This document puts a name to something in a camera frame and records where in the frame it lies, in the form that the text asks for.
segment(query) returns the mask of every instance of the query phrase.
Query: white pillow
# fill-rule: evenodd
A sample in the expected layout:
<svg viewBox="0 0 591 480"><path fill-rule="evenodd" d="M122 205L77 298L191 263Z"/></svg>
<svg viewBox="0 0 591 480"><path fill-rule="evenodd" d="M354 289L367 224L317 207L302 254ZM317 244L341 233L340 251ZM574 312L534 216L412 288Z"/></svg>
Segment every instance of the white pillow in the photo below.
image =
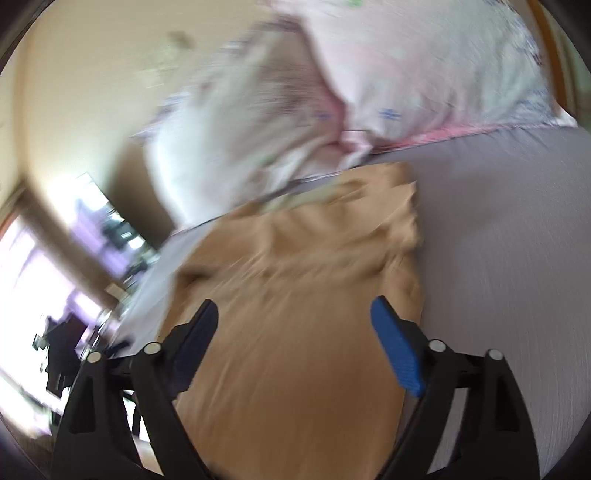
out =
<svg viewBox="0 0 591 480"><path fill-rule="evenodd" d="M509 0L269 1L301 17L348 128L377 151L559 123L538 45Z"/></svg>
<svg viewBox="0 0 591 480"><path fill-rule="evenodd" d="M177 226L198 225L295 178L354 166L344 108L297 23L260 25L228 44L147 143L155 190Z"/></svg>

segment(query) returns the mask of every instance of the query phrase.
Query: wall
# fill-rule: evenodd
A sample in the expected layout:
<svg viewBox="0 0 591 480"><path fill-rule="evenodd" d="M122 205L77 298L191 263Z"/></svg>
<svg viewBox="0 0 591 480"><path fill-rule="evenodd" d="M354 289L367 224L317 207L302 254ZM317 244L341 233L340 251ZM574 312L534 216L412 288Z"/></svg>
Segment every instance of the wall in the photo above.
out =
<svg viewBox="0 0 591 480"><path fill-rule="evenodd" d="M568 108L566 110L577 119L580 127L591 131L591 73L558 22L545 8L543 11L556 40L567 84Z"/></svg>
<svg viewBox="0 0 591 480"><path fill-rule="evenodd" d="M109 200L158 246L173 227L151 188L141 147L129 136L209 54L244 32L255 0L57 0L27 34L23 168L64 224L73 180L88 172ZM194 44L180 68L146 88L138 71L170 32Z"/></svg>
<svg viewBox="0 0 591 480"><path fill-rule="evenodd" d="M20 60L19 47L0 73L0 206L7 200L20 179L14 112L14 91Z"/></svg>

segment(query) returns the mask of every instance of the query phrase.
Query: clamp jaw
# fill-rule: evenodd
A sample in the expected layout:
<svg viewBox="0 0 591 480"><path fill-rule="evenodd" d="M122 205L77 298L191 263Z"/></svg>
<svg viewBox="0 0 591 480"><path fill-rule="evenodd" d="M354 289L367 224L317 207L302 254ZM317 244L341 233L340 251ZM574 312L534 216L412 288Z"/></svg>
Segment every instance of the clamp jaw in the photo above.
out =
<svg viewBox="0 0 591 480"><path fill-rule="evenodd" d="M428 341L384 297L374 300L371 316L399 384L419 397L378 479L539 480L530 418L500 351L465 355L440 340ZM447 467L428 475L457 388L467 388L468 395L452 457Z"/></svg>
<svg viewBox="0 0 591 480"><path fill-rule="evenodd" d="M384 297L372 324L402 387L420 398L413 417L376 480L539 480L537 449L515 378L496 350L484 357L429 342L401 320ZM134 356L92 352L74 383L57 434L53 480L217 480L193 447L172 401L189 388L217 329L217 307L206 300L193 319L166 340ZM468 388L450 464L428 474L456 388ZM139 459L123 404L135 398L164 477Z"/></svg>

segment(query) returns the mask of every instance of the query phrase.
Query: tan blanket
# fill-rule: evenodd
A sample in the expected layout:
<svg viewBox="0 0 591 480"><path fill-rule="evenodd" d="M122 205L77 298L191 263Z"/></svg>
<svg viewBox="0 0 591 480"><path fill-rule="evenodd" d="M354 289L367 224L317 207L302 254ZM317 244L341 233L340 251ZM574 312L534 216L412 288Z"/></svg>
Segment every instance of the tan blanket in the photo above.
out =
<svg viewBox="0 0 591 480"><path fill-rule="evenodd" d="M386 295L418 321L419 242L405 164L340 174L328 197L218 221L178 272L160 333L205 299L219 328L178 414L208 465L234 480L373 480L404 391L374 333Z"/></svg>

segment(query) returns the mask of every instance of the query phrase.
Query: gray bed sheet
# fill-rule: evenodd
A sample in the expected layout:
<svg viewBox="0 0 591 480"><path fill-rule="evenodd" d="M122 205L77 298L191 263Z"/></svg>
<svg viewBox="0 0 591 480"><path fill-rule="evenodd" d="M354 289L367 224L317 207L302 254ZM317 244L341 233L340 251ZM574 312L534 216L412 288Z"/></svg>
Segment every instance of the gray bed sheet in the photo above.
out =
<svg viewBox="0 0 591 480"><path fill-rule="evenodd" d="M370 163L386 161L410 163L418 182L423 331L459 352L506 355L546 473L591 411L591 135L510 129ZM209 228L165 244L119 330L133 350L156 336L174 272ZM449 457L460 415L457 403L433 468Z"/></svg>

